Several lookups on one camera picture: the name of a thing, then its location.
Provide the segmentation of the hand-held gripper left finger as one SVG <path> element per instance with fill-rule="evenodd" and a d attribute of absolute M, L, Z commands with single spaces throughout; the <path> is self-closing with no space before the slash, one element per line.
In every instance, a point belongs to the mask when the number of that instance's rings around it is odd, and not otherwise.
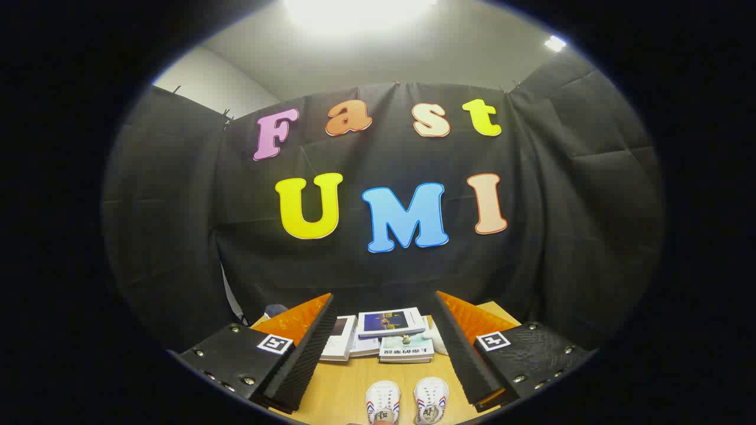
<path fill-rule="evenodd" d="M 225 392 L 291 414 L 336 321 L 333 295 L 325 293 L 254 326 L 222 326 L 177 357 Z"/>

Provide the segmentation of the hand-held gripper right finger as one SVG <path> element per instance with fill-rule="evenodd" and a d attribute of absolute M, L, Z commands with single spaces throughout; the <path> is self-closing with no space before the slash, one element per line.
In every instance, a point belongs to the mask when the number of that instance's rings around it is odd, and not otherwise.
<path fill-rule="evenodd" d="M 516 325 L 441 291 L 434 293 L 434 324 L 480 413 L 542 393 L 593 354 L 543 323 Z"/>

